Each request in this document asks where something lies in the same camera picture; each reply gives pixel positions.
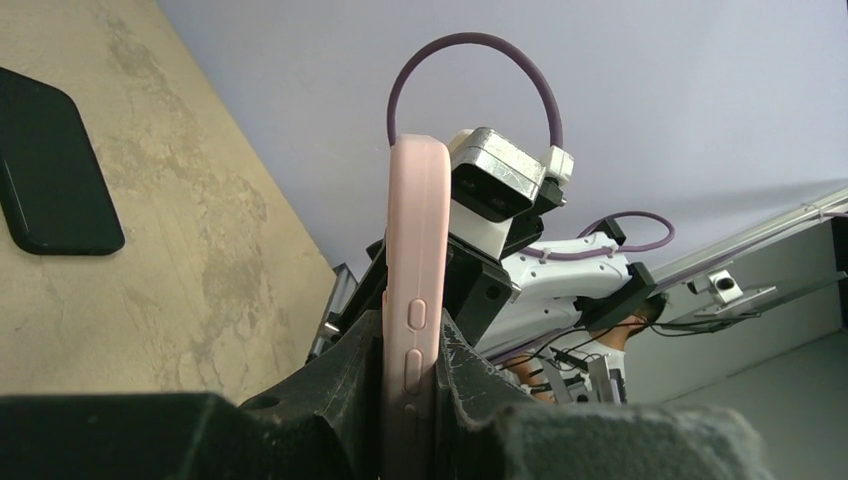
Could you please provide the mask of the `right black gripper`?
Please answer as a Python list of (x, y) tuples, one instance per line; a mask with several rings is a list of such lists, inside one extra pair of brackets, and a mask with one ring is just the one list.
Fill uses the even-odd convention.
[[(538, 213), (521, 213), (500, 223), (472, 211), (451, 213), (443, 306), (471, 345), (479, 342), (512, 296), (517, 276), (507, 273), (503, 260), (538, 240), (543, 230)], [(372, 243), (366, 252), (371, 264), (337, 313), (341, 335), (362, 314), (382, 305), (387, 285), (383, 241)]]

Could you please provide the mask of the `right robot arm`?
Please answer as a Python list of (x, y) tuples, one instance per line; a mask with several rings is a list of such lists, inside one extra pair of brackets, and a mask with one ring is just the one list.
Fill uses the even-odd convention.
[(538, 214), (491, 221), (459, 204), (448, 212), (392, 213), (385, 237), (343, 310), (345, 334), (382, 314), (383, 401), (413, 412), (433, 402), (444, 321), (520, 391), (570, 403), (589, 363), (623, 365), (628, 337), (663, 310), (649, 270), (627, 258), (614, 217), (579, 237), (544, 241)]

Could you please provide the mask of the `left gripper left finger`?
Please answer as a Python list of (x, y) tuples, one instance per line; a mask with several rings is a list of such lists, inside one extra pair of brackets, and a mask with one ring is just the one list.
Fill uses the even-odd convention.
[(234, 405), (209, 392), (5, 396), (5, 479), (373, 479), (380, 316)]

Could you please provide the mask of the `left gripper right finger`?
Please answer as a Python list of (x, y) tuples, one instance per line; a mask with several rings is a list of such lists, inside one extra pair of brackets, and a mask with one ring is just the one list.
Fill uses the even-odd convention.
[(759, 433), (715, 406), (552, 405), (442, 319), (436, 479), (771, 479)]

